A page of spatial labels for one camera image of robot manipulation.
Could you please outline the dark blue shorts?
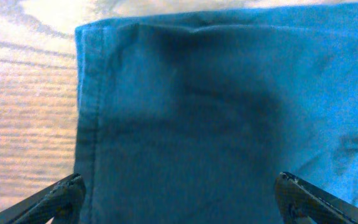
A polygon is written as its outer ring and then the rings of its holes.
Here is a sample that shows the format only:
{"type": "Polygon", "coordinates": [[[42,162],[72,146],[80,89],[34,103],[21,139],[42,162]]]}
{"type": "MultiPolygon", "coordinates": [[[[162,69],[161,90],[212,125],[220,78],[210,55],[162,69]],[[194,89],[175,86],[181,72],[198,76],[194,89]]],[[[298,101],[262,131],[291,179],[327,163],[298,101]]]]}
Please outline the dark blue shorts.
{"type": "Polygon", "coordinates": [[[358,2],[75,31],[82,223],[280,223],[291,172],[358,206],[358,2]]]}

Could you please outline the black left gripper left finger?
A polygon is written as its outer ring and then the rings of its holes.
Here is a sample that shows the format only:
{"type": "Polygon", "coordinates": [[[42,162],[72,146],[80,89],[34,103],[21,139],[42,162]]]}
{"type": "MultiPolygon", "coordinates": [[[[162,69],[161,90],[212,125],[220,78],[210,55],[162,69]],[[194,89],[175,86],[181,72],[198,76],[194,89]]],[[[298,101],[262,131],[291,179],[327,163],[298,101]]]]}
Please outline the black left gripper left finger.
{"type": "Polygon", "coordinates": [[[0,224],[78,224],[86,187],[71,174],[0,212],[0,224]]]}

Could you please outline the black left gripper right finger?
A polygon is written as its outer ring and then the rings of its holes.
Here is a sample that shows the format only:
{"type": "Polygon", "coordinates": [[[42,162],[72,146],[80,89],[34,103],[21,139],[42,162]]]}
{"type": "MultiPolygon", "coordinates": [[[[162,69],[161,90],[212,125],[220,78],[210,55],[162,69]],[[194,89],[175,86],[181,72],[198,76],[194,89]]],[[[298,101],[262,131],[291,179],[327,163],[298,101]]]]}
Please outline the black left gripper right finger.
{"type": "Polygon", "coordinates": [[[358,208],[289,173],[274,183],[275,199],[285,224],[358,224],[358,208]]]}

